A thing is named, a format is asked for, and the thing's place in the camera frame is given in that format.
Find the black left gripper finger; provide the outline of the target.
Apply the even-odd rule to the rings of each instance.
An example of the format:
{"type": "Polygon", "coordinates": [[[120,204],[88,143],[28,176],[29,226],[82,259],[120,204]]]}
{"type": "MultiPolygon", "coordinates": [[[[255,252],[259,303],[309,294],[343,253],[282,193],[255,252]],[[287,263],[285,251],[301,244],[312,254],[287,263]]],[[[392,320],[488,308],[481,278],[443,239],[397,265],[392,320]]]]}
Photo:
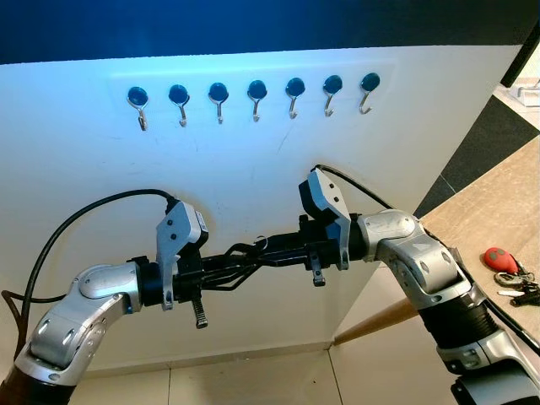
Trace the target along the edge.
{"type": "Polygon", "coordinates": [[[260,259],[253,258],[226,258],[221,260],[221,284],[231,283],[240,278],[250,277],[262,266],[260,259]]]}
{"type": "Polygon", "coordinates": [[[220,261],[224,265],[257,265],[260,258],[254,257],[253,251],[254,246],[235,244],[220,255],[220,261]]]}

